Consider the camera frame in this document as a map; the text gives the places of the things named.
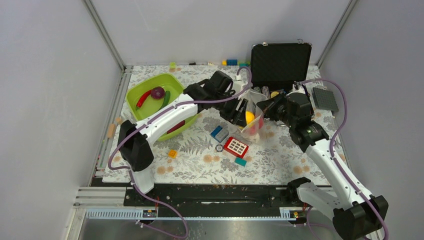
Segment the green toy cucumber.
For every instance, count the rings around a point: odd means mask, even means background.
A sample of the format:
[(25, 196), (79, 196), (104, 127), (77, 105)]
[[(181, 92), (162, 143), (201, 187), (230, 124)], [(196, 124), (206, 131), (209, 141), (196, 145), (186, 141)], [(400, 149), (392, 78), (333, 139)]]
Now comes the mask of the green toy cucumber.
[(168, 104), (169, 104), (169, 102), (170, 102), (170, 97), (171, 97), (171, 92), (170, 91), (165, 91), (165, 93), (164, 93), (164, 97), (163, 97), (163, 102), (162, 102), (162, 105), (161, 105), (161, 107), (159, 108), (160, 110), (161, 109), (163, 109), (164, 107), (166, 107)]

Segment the yellow toy pear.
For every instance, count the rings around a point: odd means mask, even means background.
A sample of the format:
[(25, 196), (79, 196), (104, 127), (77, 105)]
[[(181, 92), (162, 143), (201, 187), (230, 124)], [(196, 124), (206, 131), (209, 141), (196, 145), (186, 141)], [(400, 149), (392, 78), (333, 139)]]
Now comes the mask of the yellow toy pear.
[(256, 119), (256, 116), (254, 113), (252, 113), (251, 111), (246, 111), (245, 112), (245, 121), (246, 124), (249, 125), (251, 122), (253, 122)]

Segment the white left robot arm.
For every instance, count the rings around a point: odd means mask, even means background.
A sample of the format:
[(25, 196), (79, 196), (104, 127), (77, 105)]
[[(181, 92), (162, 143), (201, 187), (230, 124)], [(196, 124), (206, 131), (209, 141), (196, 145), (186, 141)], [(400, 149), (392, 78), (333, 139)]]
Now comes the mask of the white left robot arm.
[(210, 108), (218, 110), (223, 119), (236, 124), (244, 107), (240, 96), (252, 86), (251, 70), (247, 67), (246, 71), (248, 79), (240, 91), (232, 89), (234, 82), (231, 77), (217, 70), (210, 78), (186, 87), (175, 100), (152, 116), (136, 123), (126, 120), (120, 125), (118, 144), (110, 159), (120, 152), (127, 162), (125, 169), (129, 171), (133, 186), (138, 189), (135, 197), (142, 205), (148, 206), (155, 200), (155, 178), (149, 170), (154, 160), (151, 146), (172, 127)]

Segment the clear zip top bag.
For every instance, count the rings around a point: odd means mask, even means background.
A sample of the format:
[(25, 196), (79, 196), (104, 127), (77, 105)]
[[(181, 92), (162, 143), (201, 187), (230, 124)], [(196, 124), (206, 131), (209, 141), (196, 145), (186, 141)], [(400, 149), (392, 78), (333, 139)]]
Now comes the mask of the clear zip top bag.
[(257, 144), (265, 138), (264, 113), (257, 103), (267, 100), (267, 97), (250, 89), (242, 95), (242, 99), (247, 100), (247, 107), (244, 114), (246, 126), (241, 129), (241, 135), (246, 140)]

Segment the red toy apple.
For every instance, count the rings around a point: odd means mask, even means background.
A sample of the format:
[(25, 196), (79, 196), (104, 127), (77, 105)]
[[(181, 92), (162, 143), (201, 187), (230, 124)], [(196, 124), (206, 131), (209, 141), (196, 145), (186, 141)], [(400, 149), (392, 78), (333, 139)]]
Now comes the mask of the red toy apple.
[(255, 124), (255, 127), (256, 127), (257, 130), (260, 130), (263, 127), (263, 125), (264, 125), (264, 118), (263, 117), (260, 117), (257, 120), (257, 122)]

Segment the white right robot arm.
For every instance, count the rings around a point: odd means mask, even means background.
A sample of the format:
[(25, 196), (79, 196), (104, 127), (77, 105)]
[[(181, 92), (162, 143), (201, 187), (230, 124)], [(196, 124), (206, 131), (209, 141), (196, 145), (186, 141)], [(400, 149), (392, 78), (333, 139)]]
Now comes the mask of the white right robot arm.
[(387, 200), (374, 196), (341, 160), (334, 150), (334, 139), (312, 119), (308, 96), (300, 92), (279, 94), (256, 105), (266, 118), (288, 127), (292, 141), (319, 167), (335, 193), (331, 195), (303, 177), (288, 183), (287, 201), (293, 206), (306, 203), (316, 208), (331, 219), (344, 240), (356, 240), (380, 229), (387, 240)]

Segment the pink toy peach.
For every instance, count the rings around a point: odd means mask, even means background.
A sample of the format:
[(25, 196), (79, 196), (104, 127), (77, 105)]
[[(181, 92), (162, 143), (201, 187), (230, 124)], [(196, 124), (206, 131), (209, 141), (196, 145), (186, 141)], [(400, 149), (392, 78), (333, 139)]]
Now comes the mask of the pink toy peach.
[(247, 134), (249, 136), (254, 136), (259, 132), (260, 125), (259, 124), (252, 124), (247, 129)]

